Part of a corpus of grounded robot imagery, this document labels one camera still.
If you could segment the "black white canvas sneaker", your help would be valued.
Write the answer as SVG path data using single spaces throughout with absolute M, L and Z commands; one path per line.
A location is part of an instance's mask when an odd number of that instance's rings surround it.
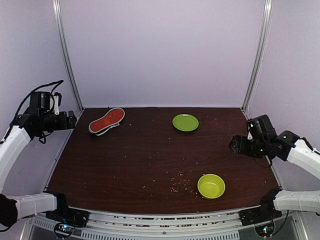
M 88 125 L 88 131 L 96 136 L 101 136 L 110 129 L 118 127 L 125 115 L 126 113 L 122 108 L 112 108 L 104 116 L 92 121 Z

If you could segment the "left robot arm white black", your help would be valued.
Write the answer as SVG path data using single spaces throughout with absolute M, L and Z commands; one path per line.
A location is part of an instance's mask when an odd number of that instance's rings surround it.
M 24 148 L 35 138 L 45 143 L 46 135 L 54 131 L 70 130 L 76 125 L 73 111 L 44 113 L 42 115 L 17 115 L 0 142 L 0 190 Z M 7 228 L 19 219 L 36 216 L 39 213 L 52 212 L 61 222 L 72 218 L 72 211 L 66 196 L 58 192 L 41 192 L 32 195 L 0 195 L 0 224 Z

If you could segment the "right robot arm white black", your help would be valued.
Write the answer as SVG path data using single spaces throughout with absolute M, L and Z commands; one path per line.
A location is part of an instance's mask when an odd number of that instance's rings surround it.
M 230 152 L 254 159 L 280 160 L 275 172 L 282 184 L 269 190 L 256 210 L 259 220 L 268 220 L 275 212 L 300 211 L 320 213 L 320 151 L 291 131 L 249 131 L 234 135 Z

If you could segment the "yellow-green bowl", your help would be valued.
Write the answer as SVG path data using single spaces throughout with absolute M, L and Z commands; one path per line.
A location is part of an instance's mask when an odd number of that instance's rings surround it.
M 204 199 L 214 200 L 225 193 L 226 184 L 224 180 L 216 174 L 204 174 L 197 181 L 197 189 Z

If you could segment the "green plate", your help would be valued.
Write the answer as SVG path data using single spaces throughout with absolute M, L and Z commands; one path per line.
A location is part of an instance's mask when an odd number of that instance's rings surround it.
M 179 131 L 192 132 L 199 127 L 198 119 L 191 114 L 178 114 L 172 119 L 172 125 Z

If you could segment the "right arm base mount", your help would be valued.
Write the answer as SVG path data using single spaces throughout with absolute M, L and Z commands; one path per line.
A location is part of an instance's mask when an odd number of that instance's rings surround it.
M 241 210 L 238 214 L 243 227 L 272 221 L 282 216 L 281 211 L 266 205 Z

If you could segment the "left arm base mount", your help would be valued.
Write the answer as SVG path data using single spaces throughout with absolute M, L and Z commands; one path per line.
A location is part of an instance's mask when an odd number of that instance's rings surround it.
M 60 210 L 47 211 L 45 217 L 56 222 L 65 223 L 72 227 L 84 228 L 87 226 L 90 213 L 85 210 L 68 208 L 65 212 Z

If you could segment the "left aluminium frame post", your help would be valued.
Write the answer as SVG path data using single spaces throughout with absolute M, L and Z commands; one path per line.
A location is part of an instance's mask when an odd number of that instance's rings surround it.
M 67 45 L 67 40 L 66 40 L 66 35 L 65 35 L 65 30 L 64 30 L 64 24 L 63 24 L 63 17 L 62 17 L 62 12 L 61 12 L 61 3 L 59 0 L 53 0 L 52 1 L 52 7 L 53 7 L 53 14 L 57 26 L 57 32 L 59 36 L 59 41 L 60 41 L 60 46 L 62 50 L 62 56 L 63 56 L 63 61 L 64 61 L 64 66 L 66 69 L 66 73 L 68 76 L 68 81 L 70 83 L 71 91 L 73 94 L 73 97 L 75 99 L 77 108 L 80 112 L 84 110 L 81 98 L 80 98 L 80 93 L 76 84 L 75 76 L 74 76 L 74 71 L 72 68 L 72 63 L 68 51 L 68 45 Z

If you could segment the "aluminium frame post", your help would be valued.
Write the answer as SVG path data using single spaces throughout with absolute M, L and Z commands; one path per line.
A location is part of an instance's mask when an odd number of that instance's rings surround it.
M 261 74 L 263 56 L 267 48 L 270 25 L 272 21 L 271 20 L 272 8 L 273 8 L 273 1 L 265 0 L 256 54 L 254 57 L 253 67 L 252 67 L 246 95 L 241 108 L 242 112 L 245 114 L 247 118 L 249 116 L 250 106 L 253 102 L 258 80 Z
M 80 112 L 84 110 L 81 98 L 80 98 L 80 93 L 76 84 L 75 76 L 74 76 L 74 71 L 72 68 L 72 63 L 68 51 L 68 45 L 67 45 L 67 40 L 66 40 L 66 35 L 65 35 L 65 30 L 64 30 L 64 24 L 63 24 L 63 17 L 62 17 L 62 12 L 61 12 L 61 3 L 59 0 L 53 0 L 52 1 L 52 7 L 53 7 L 53 14 L 57 26 L 57 32 L 59 36 L 59 41 L 60 41 L 60 46 L 62 50 L 62 56 L 63 56 L 63 61 L 64 61 L 64 66 L 66 69 L 66 73 L 68 76 L 68 81 L 70 83 L 71 91 L 73 94 L 73 97 L 75 99 L 77 108 Z

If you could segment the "front aluminium rail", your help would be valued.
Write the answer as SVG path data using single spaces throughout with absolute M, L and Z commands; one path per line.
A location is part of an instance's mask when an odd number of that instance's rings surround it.
M 39 214 L 25 224 L 22 240 L 307 240 L 299 212 L 244 225 L 239 210 L 186 214 L 89 211 L 85 227 Z

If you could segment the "right aluminium frame post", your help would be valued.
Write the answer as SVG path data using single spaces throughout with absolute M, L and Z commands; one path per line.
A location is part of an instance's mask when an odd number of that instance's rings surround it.
M 253 102 L 258 80 L 261 74 L 263 56 L 267 48 L 270 25 L 272 21 L 271 20 L 272 8 L 273 8 L 273 1 L 265 0 L 256 54 L 254 57 L 253 67 L 252 67 L 246 95 L 241 108 L 242 112 L 245 114 L 247 118 L 249 116 L 250 106 Z

